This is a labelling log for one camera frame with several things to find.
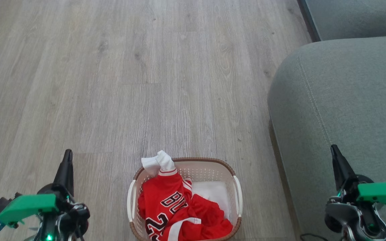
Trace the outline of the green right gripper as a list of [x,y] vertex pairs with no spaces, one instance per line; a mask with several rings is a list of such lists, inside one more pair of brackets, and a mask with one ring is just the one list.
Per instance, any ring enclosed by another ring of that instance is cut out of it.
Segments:
[[337,196],[342,203],[359,207],[362,204],[386,205],[386,182],[374,182],[355,174],[336,144],[330,146]]

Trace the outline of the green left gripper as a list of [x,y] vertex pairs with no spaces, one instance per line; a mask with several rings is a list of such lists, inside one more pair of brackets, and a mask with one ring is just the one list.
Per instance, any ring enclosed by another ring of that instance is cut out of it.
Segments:
[[40,229],[76,229],[77,204],[73,197],[73,152],[66,149],[53,183],[35,195],[16,193],[14,199],[0,199],[0,229],[17,229],[32,216],[39,219]]

